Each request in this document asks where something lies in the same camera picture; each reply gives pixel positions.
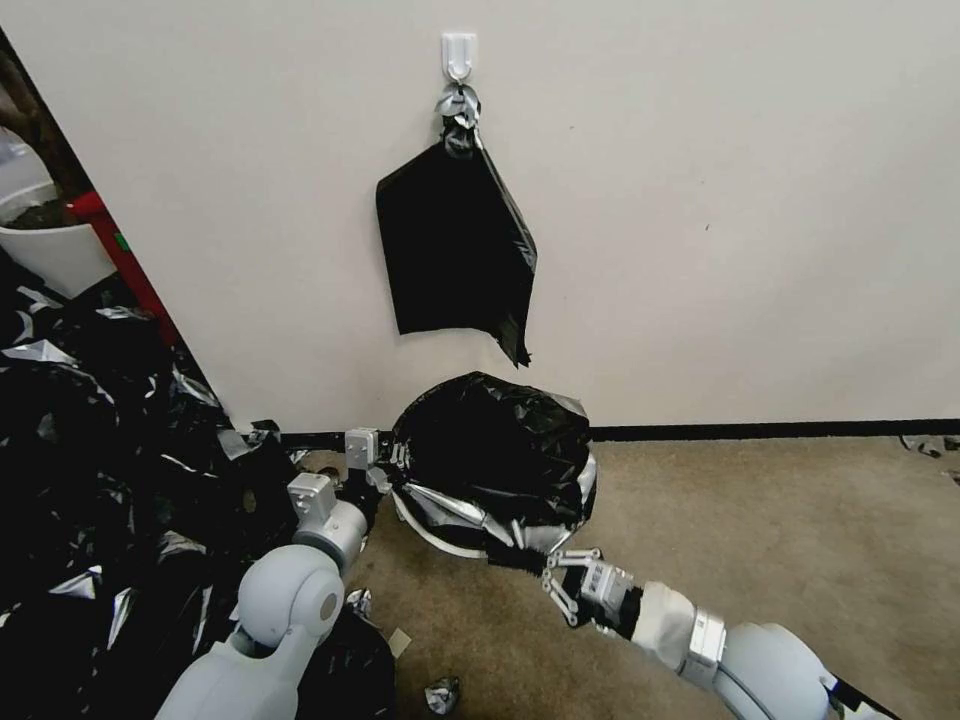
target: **crumpled black plastic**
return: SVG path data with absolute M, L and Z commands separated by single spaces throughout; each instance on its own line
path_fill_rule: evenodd
M 4 715 L 150 717 L 229 633 L 246 568 L 289 541 L 296 471 L 274 424 L 233 430 L 149 316 L 71 306 L 44 332 L 70 357 L 0 355 Z M 88 568 L 92 596 L 51 594 Z
M 576 401 L 472 372 L 417 398 L 394 425 L 405 480 L 468 500 L 503 524 L 573 528 L 590 422 Z
M 537 249 L 487 151 L 452 157 L 439 142 L 380 180 L 376 197 L 400 334 L 476 328 L 529 365 Z
M 334 713 L 343 720 L 396 716 L 396 663 L 390 646 L 357 607 L 345 605 L 300 679 L 298 720 Z

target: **carpet floor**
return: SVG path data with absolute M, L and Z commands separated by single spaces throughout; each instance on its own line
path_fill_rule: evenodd
M 777 622 L 904 718 L 960 717 L 960 487 L 895 438 L 600 443 L 593 518 L 569 547 L 603 548 L 728 625 Z M 312 453 L 311 469 L 342 456 Z M 462 679 L 453 717 L 727 718 L 626 641 L 569 630 L 537 580 L 435 550 L 380 508 L 348 587 L 412 642 L 399 717 Z

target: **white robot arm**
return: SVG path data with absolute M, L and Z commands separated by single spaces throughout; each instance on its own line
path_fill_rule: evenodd
M 564 568 L 561 584 L 554 575 Z M 740 720 L 823 720 L 831 709 L 845 720 L 897 720 L 831 674 L 785 628 L 746 623 L 727 630 L 722 619 L 663 583 L 635 587 L 598 548 L 554 553 L 541 581 L 571 627 L 593 622 L 604 634 L 621 635 L 715 693 Z
M 292 720 L 297 685 L 343 608 L 343 582 L 373 525 L 379 501 L 375 430 L 347 435 L 350 472 L 301 473 L 287 491 L 299 518 L 293 545 L 271 550 L 243 576 L 239 622 L 226 642 L 195 660 L 160 708 L 161 720 Z M 336 717 L 336 708 L 331 708 Z

